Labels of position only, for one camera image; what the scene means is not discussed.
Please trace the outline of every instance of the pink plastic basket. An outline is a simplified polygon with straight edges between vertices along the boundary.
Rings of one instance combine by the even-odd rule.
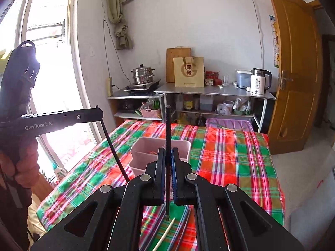
[[[254,132],[249,121],[208,118],[206,127],[227,128],[236,131]]]
[[[129,167],[135,176],[144,174],[148,163],[157,160],[159,148],[165,148],[165,139],[162,138],[139,138],[131,147],[133,157]],[[181,161],[189,162],[191,143],[189,141],[171,140],[171,148],[177,147]]]
[[[162,119],[160,109],[158,109],[158,110],[151,110],[151,109],[143,110],[143,109],[141,109],[141,113],[142,113],[142,116],[144,118]]]

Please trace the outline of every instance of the shelf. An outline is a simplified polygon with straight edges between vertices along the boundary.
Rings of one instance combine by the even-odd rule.
[[[185,112],[185,113],[193,113],[193,114],[207,114],[207,115],[216,115],[216,116],[253,117],[253,114],[250,114],[250,115],[236,115],[236,114],[221,115],[221,114],[217,114],[214,111],[209,112],[209,111],[201,111],[201,110],[192,110],[192,111],[182,110],[182,111],[177,111],[177,112]]]
[[[148,93],[134,93],[130,94],[125,91],[116,91],[113,93],[112,97],[108,97],[107,99],[159,99],[162,98],[162,94],[156,94],[154,92],[148,92]]]
[[[145,118],[136,113],[117,112],[114,114],[114,117],[127,118],[127,119],[138,119],[138,120],[163,121],[163,119],[158,119],[158,118]]]
[[[229,85],[220,89],[219,86],[205,86],[204,88],[198,87],[176,87],[174,83],[165,83],[161,87],[155,90],[155,93],[167,94],[205,94],[205,95],[217,95],[217,96],[236,96],[236,97],[251,97],[259,99],[272,99],[276,100],[271,93],[268,91],[264,95],[254,95],[247,90],[235,88],[234,85]]]

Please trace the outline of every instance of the white kettle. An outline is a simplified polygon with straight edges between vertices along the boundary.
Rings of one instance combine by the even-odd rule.
[[[272,75],[268,70],[256,69],[251,70],[251,86],[250,93],[254,95],[263,95],[265,91],[270,89]],[[269,86],[265,87],[265,76],[269,76]]]

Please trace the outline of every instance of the white cable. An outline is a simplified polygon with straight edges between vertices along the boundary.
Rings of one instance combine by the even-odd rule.
[[[263,51],[263,45],[262,45],[261,28],[260,28],[259,19],[258,19],[257,10],[256,10],[256,5],[255,5],[254,0],[252,0],[252,3],[254,4],[255,14],[256,14],[256,18],[257,18],[257,27],[258,27],[258,32],[259,32],[259,43],[261,45],[261,63],[262,63],[262,69],[264,69],[264,59],[263,59],[264,51]]]

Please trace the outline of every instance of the power cord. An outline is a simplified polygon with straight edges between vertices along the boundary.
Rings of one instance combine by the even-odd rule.
[[[112,87],[116,87],[116,88],[119,89],[119,90],[123,90],[123,89],[118,88],[118,86],[115,86],[115,85],[112,85]]]
[[[259,19],[258,19],[258,15],[257,15],[255,1],[252,0],[252,3],[254,4],[255,14],[256,14],[256,18],[257,18],[257,27],[258,27],[258,32],[259,32],[259,43],[261,44],[261,63],[262,63],[262,69],[264,69],[264,59],[263,59],[264,51],[263,51],[263,45],[262,45],[261,28],[260,28],[260,24],[259,24]]]
[[[119,61],[119,64],[120,64],[120,68],[121,68],[121,70],[122,70],[124,76],[127,78],[127,80],[129,81],[129,83],[131,84],[129,78],[126,76],[126,74],[125,74],[125,72],[123,71],[123,68],[122,68],[122,66],[121,66],[120,58],[119,58],[118,52],[116,51],[116,47],[115,47],[115,44],[114,44],[114,40],[113,40],[112,35],[111,35],[111,30],[110,30],[109,25],[108,25],[108,23],[107,23],[107,21],[106,21],[106,12],[105,12],[105,8],[104,8],[104,5],[103,5],[103,0],[101,0],[101,5],[102,5],[101,8],[103,8],[103,14],[104,14],[104,16],[103,16],[103,43],[104,43],[104,47],[105,47],[105,54],[106,54],[106,61],[107,61],[108,76],[111,77],[111,73],[110,73],[110,71],[109,71],[109,65],[108,65],[108,57],[107,57],[107,48],[106,48],[106,38],[105,38],[104,23],[107,24],[107,27],[108,27],[108,33],[109,33],[109,36],[111,37],[111,40],[112,40],[112,43],[113,43],[113,46],[114,46],[114,49],[115,49],[116,56],[118,57],[118,61]]]

